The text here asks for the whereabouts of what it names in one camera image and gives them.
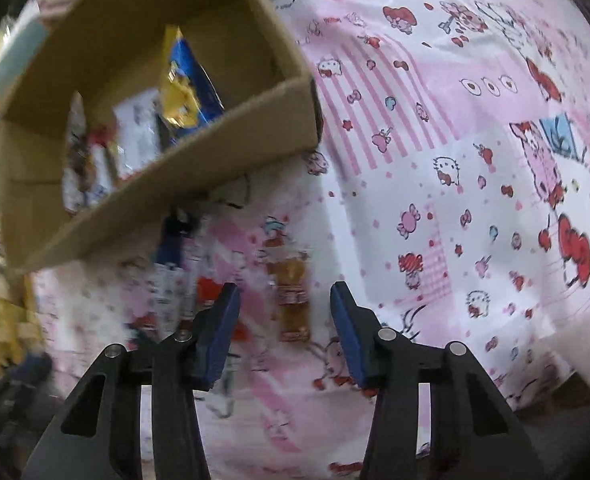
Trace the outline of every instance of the metal rivet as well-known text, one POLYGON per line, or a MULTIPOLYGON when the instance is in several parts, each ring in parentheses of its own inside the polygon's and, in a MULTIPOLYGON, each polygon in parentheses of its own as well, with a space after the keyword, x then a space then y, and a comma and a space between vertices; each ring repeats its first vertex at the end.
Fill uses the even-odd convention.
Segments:
POLYGON ((178 330, 175 332, 175 341, 178 343, 186 343, 192 337, 193 334, 188 332, 188 330, 178 330))
POLYGON ((122 345, 111 345, 104 350, 104 355, 106 357, 117 357, 119 354, 122 353, 122 345))
POLYGON ((392 341, 397 337, 397 332, 395 332, 392 328, 380 328, 377 335, 380 339, 384 341, 392 341))
POLYGON ((455 355, 464 355, 466 353, 466 345, 460 343, 459 341, 455 341, 448 346, 448 349, 453 352, 455 355))

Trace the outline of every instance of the hello kitty tablecloth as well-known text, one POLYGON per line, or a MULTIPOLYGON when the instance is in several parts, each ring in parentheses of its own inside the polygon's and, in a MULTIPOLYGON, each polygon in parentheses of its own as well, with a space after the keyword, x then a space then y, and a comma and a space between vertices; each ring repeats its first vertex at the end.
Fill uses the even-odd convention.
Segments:
MULTIPOLYGON (((224 479, 361 468, 374 399, 329 321, 336 280, 417 342, 464 341, 515 408, 568 377, 542 338, 590 313, 590 27, 571 0, 275 3, 314 70, 323 141, 215 191, 185 247, 243 288, 247 337, 197 402, 224 479), (309 344, 277 342, 261 260, 275 237, 310 254, 309 344)), ((105 345, 155 333, 159 229, 35 275, 63 394, 105 345)), ((149 460, 146 402, 142 418, 149 460)), ((421 390, 418 449, 429 431, 421 390)))

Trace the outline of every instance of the hello kitty print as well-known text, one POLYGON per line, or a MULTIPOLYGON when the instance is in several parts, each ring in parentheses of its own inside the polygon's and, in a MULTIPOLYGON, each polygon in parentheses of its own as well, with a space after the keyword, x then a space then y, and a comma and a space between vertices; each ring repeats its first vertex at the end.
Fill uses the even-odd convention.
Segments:
MULTIPOLYGON (((544 337, 590 319, 590 27, 571 0, 273 3, 309 62, 323 140, 213 190, 185 248, 191 272, 243 289, 227 373, 196 397, 200 430, 223 480, 356 476, 377 391, 347 370, 336 280, 417 343, 465 342, 512 408, 568 377, 544 337), (301 346, 277 341, 269 270, 285 240, 308 258, 301 346)), ((36 276, 63 391, 98 342, 157 334, 158 236, 36 276)))

